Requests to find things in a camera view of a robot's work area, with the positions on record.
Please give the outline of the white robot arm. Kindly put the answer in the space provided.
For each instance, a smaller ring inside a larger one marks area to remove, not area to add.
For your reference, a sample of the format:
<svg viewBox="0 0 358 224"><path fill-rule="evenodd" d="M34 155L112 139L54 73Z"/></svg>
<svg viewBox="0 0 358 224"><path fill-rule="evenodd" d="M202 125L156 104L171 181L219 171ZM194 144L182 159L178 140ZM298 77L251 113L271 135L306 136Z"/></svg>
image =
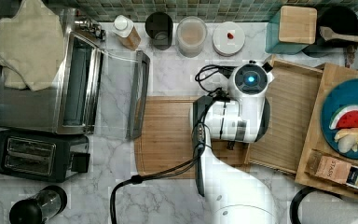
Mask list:
<svg viewBox="0 0 358 224"><path fill-rule="evenodd" d="M269 127L270 63L230 66L227 87L201 96L189 110L195 180L212 224L277 224L270 188L245 170L247 147Z"/></svg>

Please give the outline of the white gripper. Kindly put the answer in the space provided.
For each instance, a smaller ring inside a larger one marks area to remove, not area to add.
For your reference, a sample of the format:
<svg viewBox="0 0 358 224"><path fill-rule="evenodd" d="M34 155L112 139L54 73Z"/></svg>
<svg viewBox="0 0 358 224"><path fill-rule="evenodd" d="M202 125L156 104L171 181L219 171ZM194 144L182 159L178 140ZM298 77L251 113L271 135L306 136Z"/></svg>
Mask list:
<svg viewBox="0 0 358 224"><path fill-rule="evenodd" d="M235 141L228 141L227 142L227 150L233 150L235 147L236 142Z"/></svg>

